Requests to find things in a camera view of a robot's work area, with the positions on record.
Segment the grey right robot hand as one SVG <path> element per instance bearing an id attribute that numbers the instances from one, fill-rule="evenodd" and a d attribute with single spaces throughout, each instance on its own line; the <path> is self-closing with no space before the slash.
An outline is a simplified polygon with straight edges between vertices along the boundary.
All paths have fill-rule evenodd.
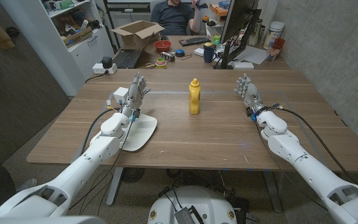
<path id="1" fill-rule="evenodd" d="M 239 77 L 236 83 L 237 88 L 235 88 L 234 91 L 243 99 L 247 114 L 249 116 L 251 114 L 257 115 L 257 113 L 265 107 L 257 87 L 246 73 L 243 77 Z"/>

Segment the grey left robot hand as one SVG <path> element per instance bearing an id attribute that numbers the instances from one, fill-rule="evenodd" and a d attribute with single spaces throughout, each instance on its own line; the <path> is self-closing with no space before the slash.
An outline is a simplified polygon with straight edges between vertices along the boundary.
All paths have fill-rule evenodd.
<path id="1" fill-rule="evenodd" d="M 137 72 L 129 87 L 128 97 L 124 100 L 122 114 L 131 117 L 133 112 L 140 108 L 144 96 L 150 91 L 150 89 L 146 89 L 146 86 L 147 82 L 144 76 Z"/>

